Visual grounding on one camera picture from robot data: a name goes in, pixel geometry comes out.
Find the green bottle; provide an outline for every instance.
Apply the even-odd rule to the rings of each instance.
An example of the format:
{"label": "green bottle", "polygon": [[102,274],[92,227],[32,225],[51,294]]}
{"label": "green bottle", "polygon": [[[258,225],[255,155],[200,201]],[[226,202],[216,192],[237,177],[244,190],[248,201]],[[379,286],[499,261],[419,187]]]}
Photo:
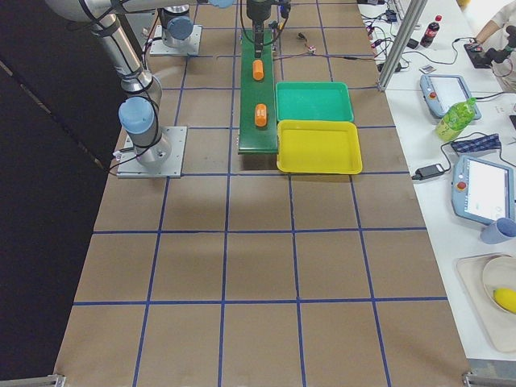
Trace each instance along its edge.
{"label": "green bottle", "polygon": [[458,102],[441,118],[435,131],[442,141],[453,141],[475,117],[475,98]]}

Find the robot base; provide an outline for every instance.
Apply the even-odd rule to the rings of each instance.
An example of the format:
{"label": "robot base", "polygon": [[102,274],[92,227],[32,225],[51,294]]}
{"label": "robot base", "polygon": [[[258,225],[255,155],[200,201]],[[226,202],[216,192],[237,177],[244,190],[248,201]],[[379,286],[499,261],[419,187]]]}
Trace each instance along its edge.
{"label": "robot base", "polygon": [[[120,178],[148,178],[148,177],[181,177],[181,170],[183,168],[183,158],[185,155],[187,127],[163,127],[163,135],[172,145],[170,156],[162,164],[156,168],[150,168],[146,165],[140,164],[137,159],[121,164],[117,171],[117,176]],[[129,136],[126,138],[124,144],[126,148],[132,148],[132,141]],[[125,160],[130,160],[135,156],[134,152],[123,153],[123,163]]]}
{"label": "robot base", "polygon": [[[192,34],[189,39],[177,47],[169,47],[163,43],[163,40],[155,40],[152,42],[151,56],[197,56],[199,55],[199,46],[201,44],[202,26],[193,26]],[[157,26],[154,32],[154,38],[161,37],[161,26]]]}

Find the black wall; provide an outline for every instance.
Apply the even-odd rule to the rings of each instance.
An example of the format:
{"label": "black wall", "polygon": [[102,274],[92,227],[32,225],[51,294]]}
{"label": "black wall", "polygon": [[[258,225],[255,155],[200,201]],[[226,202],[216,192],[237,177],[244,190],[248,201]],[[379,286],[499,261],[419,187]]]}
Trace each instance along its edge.
{"label": "black wall", "polygon": [[43,1],[0,1],[0,60],[60,123],[0,69],[0,381],[53,373],[106,184],[63,130],[104,165],[125,99],[87,31]]}

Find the grid table surface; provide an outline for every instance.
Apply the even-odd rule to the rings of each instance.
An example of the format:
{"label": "grid table surface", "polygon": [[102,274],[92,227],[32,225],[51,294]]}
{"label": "grid table surface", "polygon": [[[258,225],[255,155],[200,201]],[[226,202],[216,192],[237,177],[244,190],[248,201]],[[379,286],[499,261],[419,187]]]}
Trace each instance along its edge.
{"label": "grid table surface", "polygon": [[[238,155],[238,11],[192,6],[200,55],[150,58],[161,124],[189,127],[183,176],[108,179],[56,372],[85,387],[461,386],[467,362],[357,5],[294,2],[274,62],[276,81],[348,85],[353,177]],[[299,56],[300,32],[317,55]]]}

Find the orange object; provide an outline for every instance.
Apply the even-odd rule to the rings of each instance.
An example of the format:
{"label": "orange object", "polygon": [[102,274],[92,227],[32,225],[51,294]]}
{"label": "orange object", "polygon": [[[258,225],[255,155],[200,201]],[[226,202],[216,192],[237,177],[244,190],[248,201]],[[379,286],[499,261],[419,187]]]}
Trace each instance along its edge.
{"label": "orange object", "polygon": [[264,79],[264,62],[261,59],[256,59],[252,62],[252,77],[255,81]]}
{"label": "orange object", "polygon": [[259,103],[255,108],[255,125],[264,127],[267,125],[267,106],[264,103]]}

